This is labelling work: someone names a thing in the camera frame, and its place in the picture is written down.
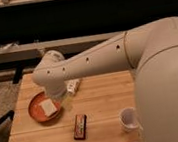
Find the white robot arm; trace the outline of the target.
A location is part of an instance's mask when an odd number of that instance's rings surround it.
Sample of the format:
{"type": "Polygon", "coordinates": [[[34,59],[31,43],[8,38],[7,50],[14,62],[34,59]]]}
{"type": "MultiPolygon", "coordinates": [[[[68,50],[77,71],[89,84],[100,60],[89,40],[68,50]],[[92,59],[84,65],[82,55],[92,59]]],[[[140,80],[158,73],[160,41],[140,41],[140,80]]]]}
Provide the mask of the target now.
{"type": "Polygon", "coordinates": [[[49,51],[33,81],[57,98],[66,80],[135,69],[135,106],[142,142],[178,142],[178,17],[119,33],[68,60],[49,51]]]}

